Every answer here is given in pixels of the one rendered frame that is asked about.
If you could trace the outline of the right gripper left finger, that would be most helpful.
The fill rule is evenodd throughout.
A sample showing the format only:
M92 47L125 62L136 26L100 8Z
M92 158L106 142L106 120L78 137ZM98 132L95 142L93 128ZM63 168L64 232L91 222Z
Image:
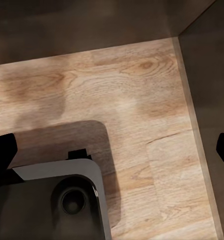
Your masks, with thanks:
M13 133L0 136L0 180L18 152Z

